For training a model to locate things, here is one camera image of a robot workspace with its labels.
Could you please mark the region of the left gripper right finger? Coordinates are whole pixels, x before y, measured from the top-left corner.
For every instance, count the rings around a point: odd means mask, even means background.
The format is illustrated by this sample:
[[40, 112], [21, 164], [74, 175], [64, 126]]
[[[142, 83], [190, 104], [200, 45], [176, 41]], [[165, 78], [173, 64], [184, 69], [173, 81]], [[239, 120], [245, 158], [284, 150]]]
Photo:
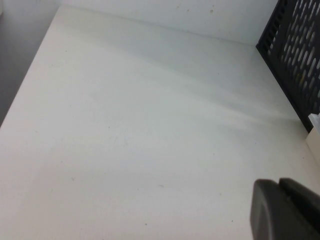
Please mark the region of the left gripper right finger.
[[309, 223], [320, 222], [320, 196], [291, 178], [280, 178], [279, 186]]

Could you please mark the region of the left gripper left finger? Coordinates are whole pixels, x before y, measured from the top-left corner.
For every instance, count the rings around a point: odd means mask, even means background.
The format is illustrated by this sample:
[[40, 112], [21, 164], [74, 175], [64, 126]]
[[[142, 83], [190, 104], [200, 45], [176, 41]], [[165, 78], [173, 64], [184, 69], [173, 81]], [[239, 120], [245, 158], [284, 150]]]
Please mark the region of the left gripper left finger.
[[254, 240], [318, 240], [320, 223], [309, 223], [279, 182], [257, 179], [253, 185], [250, 226]]

